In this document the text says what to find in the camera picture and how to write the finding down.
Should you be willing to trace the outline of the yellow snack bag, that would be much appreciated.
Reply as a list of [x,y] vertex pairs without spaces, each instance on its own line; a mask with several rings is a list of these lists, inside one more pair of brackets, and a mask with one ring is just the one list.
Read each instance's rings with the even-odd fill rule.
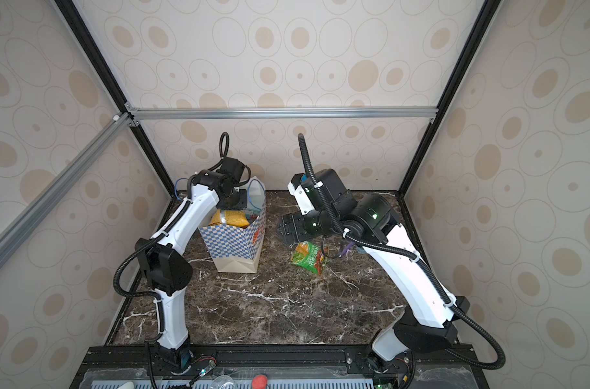
[[244,211],[218,209],[209,222],[209,226],[217,225],[246,229],[249,226],[249,221]]

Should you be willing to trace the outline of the green corn snack bag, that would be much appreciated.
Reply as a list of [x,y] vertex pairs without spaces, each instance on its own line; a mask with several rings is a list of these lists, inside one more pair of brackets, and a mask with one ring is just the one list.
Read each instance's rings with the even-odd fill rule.
[[325,266],[325,256],[319,246],[312,242],[300,242],[291,257],[291,264],[321,275]]

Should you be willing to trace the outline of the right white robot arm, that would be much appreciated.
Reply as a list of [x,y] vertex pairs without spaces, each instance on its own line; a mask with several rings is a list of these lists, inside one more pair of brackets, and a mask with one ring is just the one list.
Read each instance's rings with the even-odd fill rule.
[[[503,368],[507,358],[499,342],[468,317],[468,299],[455,296],[434,275],[389,202],[374,193],[355,199],[335,170],[314,171],[303,135],[298,136],[298,144],[304,171],[288,183],[298,209],[280,220],[279,231],[285,243],[293,246],[314,238],[339,236],[371,256],[408,303],[401,317],[369,343],[366,360],[370,368],[384,372],[403,353],[437,351],[479,369]],[[495,352],[494,361],[470,359],[453,350],[457,320],[489,344]]]

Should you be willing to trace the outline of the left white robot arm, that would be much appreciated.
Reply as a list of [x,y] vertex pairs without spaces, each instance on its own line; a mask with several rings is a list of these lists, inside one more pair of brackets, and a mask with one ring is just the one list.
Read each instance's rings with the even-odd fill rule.
[[[185,320],[186,287],[193,268],[183,254],[194,233],[217,210],[242,211],[247,206],[247,181],[250,168],[228,155],[230,138],[220,136],[220,160],[212,167],[190,176],[186,197],[165,225],[151,238],[140,238],[134,253],[125,259],[113,276],[115,292],[125,298],[149,297],[156,304],[158,335],[156,355],[175,371],[191,364],[192,352]],[[140,271],[147,278],[148,290],[131,292],[122,288],[121,276],[137,259]]]

